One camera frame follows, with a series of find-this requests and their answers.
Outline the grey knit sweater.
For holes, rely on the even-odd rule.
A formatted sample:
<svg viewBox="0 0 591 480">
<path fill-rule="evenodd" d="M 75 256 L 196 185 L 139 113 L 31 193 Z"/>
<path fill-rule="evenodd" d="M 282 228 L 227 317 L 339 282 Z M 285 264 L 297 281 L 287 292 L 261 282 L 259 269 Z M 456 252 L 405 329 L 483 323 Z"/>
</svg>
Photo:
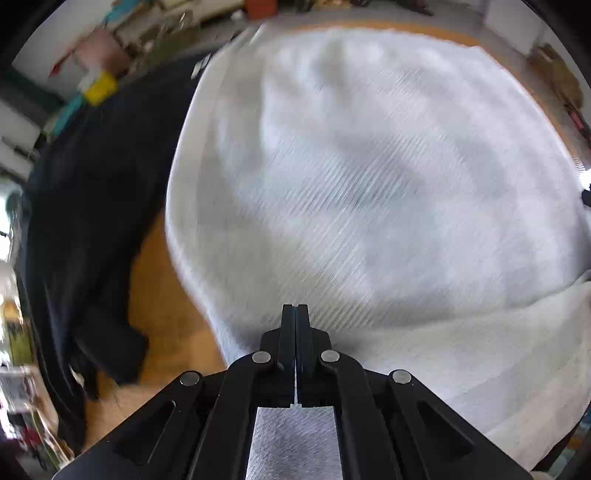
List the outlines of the grey knit sweater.
<svg viewBox="0 0 591 480">
<path fill-rule="evenodd" d="M 407 369 L 526 469 L 590 401 L 574 162 L 484 50 L 374 29 L 246 32 L 202 72 L 166 235 L 226 362 L 286 304 Z"/>
</svg>

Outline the black garment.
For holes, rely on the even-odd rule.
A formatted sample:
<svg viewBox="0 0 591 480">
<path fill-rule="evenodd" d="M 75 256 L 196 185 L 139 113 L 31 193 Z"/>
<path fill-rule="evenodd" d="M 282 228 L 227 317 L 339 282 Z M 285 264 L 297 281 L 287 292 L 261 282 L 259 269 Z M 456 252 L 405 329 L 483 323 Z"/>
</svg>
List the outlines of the black garment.
<svg viewBox="0 0 591 480">
<path fill-rule="evenodd" d="M 58 434 L 75 452 L 98 374 L 129 384 L 141 372 L 149 341 L 128 320 L 132 264 L 207 59 L 181 57 L 83 107 L 24 187 L 17 276 Z"/>
</svg>

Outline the teal suitcase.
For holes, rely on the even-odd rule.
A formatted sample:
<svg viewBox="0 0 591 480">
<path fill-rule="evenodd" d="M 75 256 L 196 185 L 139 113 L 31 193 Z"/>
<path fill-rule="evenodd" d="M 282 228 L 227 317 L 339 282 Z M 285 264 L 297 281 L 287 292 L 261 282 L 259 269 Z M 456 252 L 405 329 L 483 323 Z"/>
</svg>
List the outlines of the teal suitcase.
<svg viewBox="0 0 591 480">
<path fill-rule="evenodd" d="M 81 94 L 69 100 L 55 117 L 49 130 L 49 136 L 51 138 L 58 137 L 85 104 L 86 100 Z"/>
</svg>

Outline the yellow bag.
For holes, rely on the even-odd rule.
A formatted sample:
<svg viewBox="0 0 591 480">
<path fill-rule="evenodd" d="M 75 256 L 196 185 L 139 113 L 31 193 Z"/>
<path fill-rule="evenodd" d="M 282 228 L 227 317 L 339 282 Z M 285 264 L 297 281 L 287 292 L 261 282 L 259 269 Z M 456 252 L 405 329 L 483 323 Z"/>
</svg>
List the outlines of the yellow bag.
<svg viewBox="0 0 591 480">
<path fill-rule="evenodd" d="M 118 90 L 116 79 L 108 72 L 88 73 L 79 84 L 79 91 L 91 106 L 100 105 Z"/>
</svg>

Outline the pink suitcase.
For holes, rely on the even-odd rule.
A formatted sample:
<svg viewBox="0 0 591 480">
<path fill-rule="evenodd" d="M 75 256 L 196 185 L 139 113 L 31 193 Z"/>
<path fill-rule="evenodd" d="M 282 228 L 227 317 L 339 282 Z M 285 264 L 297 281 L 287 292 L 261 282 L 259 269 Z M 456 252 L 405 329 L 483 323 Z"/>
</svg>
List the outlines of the pink suitcase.
<svg viewBox="0 0 591 480">
<path fill-rule="evenodd" d="M 105 71 L 114 77 L 128 69 L 130 56 L 106 29 L 99 28 L 81 38 L 73 50 L 76 60 L 88 71 Z"/>
</svg>

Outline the brown camouflage bag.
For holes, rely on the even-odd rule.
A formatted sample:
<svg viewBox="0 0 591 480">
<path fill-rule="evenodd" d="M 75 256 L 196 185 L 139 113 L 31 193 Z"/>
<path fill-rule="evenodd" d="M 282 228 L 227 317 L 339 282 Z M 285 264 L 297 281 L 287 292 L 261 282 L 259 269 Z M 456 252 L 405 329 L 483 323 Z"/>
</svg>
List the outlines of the brown camouflage bag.
<svg viewBox="0 0 591 480">
<path fill-rule="evenodd" d="M 578 79 L 549 43 L 536 45 L 530 51 L 528 62 L 563 103 L 582 108 L 583 93 Z"/>
</svg>

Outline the orange paper bag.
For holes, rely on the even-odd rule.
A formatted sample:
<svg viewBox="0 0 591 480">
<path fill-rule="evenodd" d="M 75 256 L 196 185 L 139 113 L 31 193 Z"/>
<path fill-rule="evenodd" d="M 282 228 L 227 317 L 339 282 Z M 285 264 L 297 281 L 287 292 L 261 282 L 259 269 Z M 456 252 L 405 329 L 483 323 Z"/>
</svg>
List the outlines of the orange paper bag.
<svg viewBox="0 0 591 480">
<path fill-rule="evenodd" d="M 273 17 L 279 8 L 276 0 L 245 0 L 243 6 L 245 6 L 245 12 L 250 20 Z"/>
</svg>

